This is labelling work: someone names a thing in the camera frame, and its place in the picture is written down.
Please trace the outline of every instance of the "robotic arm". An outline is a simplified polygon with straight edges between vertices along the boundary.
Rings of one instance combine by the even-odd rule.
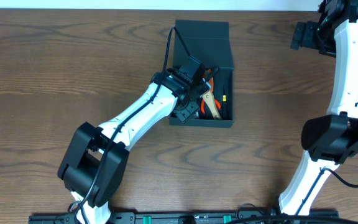
[[[303,128],[301,163],[279,198],[280,210],[287,215],[309,215],[331,174],[325,170],[336,170],[358,153],[358,0],[324,1],[319,12],[318,23],[298,23],[291,47],[336,57],[334,90],[327,116],[311,119]]]
[[[207,69],[189,53],[180,68],[165,69],[173,29],[188,52],[178,31],[172,27],[163,72],[153,76],[146,92],[120,115],[98,127],[82,124],[71,140],[58,176],[78,204],[73,212],[81,223],[108,221],[108,200],[121,183],[134,144],[172,112],[182,122],[188,120],[199,110],[196,99],[210,88],[203,79]],[[102,153],[101,161],[88,153],[89,150]]]

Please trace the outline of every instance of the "wooden table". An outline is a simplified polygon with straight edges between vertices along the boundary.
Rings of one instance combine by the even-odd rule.
[[[67,210],[73,199],[57,169],[75,129],[113,118],[143,94],[162,68],[175,19],[229,21],[235,123],[213,129],[158,122],[131,151],[111,207],[273,205],[300,163],[305,121],[325,115],[331,99],[335,59],[290,49],[296,23],[318,16],[0,10],[0,223]],[[358,155],[338,172],[358,183]],[[358,221],[358,189],[330,177],[313,207],[336,208]]]

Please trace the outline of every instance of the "open box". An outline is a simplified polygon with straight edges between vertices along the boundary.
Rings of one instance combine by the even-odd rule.
[[[175,26],[180,32],[190,54],[200,60],[207,68],[219,67],[214,75],[214,97],[220,104],[223,103],[223,94],[226,94],[226,118],[222,120],[190,118],[182,123],[174,114],[171,114],[171,125],[204,126],[216,128],[230,128],[233,123],[233,57],[229,42],[229,23],[211,21],[177,20]],[[178,36],[175,35],[173,53],[173,67],[179,68],[186,60],[187,54]]]

